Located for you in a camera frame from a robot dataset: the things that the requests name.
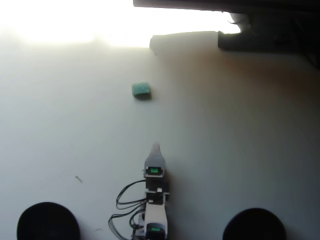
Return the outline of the black white gripper servo body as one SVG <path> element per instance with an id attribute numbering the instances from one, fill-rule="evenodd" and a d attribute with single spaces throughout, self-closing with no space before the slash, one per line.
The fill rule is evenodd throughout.
<path id="1" fill-rule="evenodd" d="M 169 180 L 164 167 L 147 166 L 144 171 L 144 178 L 147 193 L 170 193 Z"/>

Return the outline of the white pointed gripper finger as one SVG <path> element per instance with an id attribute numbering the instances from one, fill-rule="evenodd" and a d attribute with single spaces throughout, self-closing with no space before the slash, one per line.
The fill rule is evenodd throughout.
<path id="1" fill-rule="evenodd" d="M 145 167 L 165 167 L 165 159 L 161 153 L 159 143 L 154 143 L 144 162 Z"/>

